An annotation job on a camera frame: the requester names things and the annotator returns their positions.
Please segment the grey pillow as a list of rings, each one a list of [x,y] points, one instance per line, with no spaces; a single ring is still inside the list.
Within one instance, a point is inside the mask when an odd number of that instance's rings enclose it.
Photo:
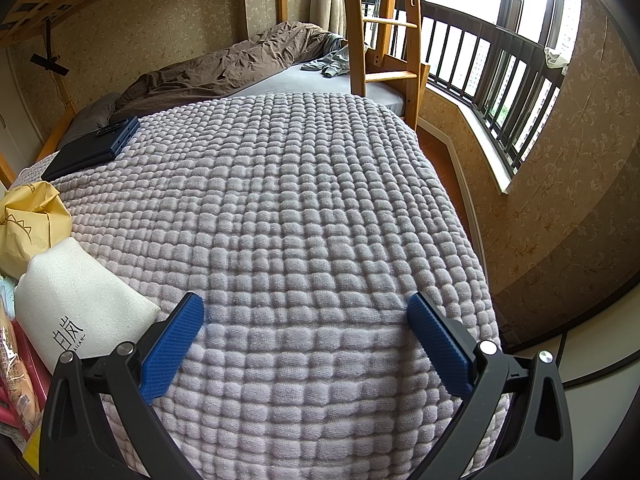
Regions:
[[[87,133],[108,125],[112,115],[115,113],[115,105],[120,94],[117,92],[107,93],[102,98],[90,103],[78,112],[72,123],[64,133],[58,149],[73,142]]]

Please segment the white charcoal pouch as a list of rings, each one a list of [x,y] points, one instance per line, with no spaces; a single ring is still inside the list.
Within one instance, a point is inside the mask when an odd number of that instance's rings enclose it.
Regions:
[[[95,358],[138,341],[160,312],[71,237],[30,260],[14,300],[17,323],[49,372],[65,351]]]

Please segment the brown crumpled duvet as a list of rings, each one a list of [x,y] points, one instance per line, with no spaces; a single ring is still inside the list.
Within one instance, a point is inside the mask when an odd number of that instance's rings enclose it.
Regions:
[[[139,76],[115,102],[110,122],[231,96],[344,44],[343,36],[318,25],[282,22],[252,39]]]

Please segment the black clamp mount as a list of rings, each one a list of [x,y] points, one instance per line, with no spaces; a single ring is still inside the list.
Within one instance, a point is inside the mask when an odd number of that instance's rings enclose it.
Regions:
[[[52,25],[51,25],[50,18],[46,18],[44,20],[44,24],[46,25],[46,27],[44,28],[44,47],[46,48],[46,55],[42,56],[34,53],[30,57],[29,62],[39,67],[42,67],[48,72],[54,73],[55,75],[65,77],[68,75],[70,70],[62,66],[58,62],[58,56],[53,54]]]

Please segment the black flat box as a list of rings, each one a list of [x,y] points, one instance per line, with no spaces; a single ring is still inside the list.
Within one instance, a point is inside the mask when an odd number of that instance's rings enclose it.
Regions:
[[[139,118],[129,117],[73,140],[58,151],[41,179],[52,182],[68,174],[112,162],[139,128]]]

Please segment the pink quilted bed blanket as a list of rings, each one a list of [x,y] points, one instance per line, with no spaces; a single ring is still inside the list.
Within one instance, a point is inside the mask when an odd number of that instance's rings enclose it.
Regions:
[[[154,408],[205,479],[403,479],[459,400],[407,325],[426,295],[477,339],[485,273],[416,133],[350,94],[241,96],[142,119],[55,183],[88,254],[206,321]]]

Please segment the grey green clothing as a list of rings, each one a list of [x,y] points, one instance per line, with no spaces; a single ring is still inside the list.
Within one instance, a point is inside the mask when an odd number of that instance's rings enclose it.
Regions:
[[[302,65],[306,72],[316,72],[326,78],[349,74],[349,48],[341,47]]]

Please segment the red medicine box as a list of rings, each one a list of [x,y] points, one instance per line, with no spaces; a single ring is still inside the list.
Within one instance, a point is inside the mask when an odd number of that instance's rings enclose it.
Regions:
[[[28,438],[47,403],[50,374],[17,322],[1,312],[1,391],[14,426]]]

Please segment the wooden bunk ladder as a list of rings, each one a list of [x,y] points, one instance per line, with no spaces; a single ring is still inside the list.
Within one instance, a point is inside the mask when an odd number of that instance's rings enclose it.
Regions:
[[[421,0],[381,0],[378,13],[365,16],[362,0],[344,0],[349,48],[350,92],[389,84],[404,96],[404,121],[416,128],[428,76],[421,61]]]

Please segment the yellow paper bag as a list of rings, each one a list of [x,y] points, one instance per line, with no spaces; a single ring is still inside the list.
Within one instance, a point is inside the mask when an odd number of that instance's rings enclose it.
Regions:
[[[20,185],[1,200],[1,274],[18,280],[29,261],[72,234],[72,216],[49,182]]]

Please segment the dark window railing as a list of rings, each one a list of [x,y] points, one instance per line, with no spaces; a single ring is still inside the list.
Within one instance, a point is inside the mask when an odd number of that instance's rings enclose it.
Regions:
[[[468,108],[513,177],[546,125],[564,74],[544,48],[480,18],[421,2],[428,83]]]

